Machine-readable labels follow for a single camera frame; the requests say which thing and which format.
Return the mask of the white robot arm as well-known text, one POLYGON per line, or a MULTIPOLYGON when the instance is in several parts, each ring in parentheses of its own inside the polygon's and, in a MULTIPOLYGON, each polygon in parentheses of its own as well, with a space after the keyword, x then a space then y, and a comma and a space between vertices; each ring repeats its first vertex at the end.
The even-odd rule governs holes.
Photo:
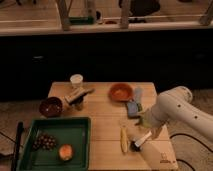
POLYGON ((213 142, 213 116, 194 107, 192 92, 178 86, 157 95, 156 102, 142 114, 142 123, 160 128, 169 118, 179 120, 213 142))

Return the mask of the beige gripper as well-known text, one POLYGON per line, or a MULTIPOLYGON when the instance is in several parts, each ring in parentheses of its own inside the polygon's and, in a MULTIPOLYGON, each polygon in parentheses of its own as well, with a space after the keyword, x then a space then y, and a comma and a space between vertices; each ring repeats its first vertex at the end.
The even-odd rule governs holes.
POLYGON ((143 127, 148 128, 152 135, 152 139, 159 137, 164 122, 158 119, 151 111, 145 111, 140 114, 140 121, 143 127))

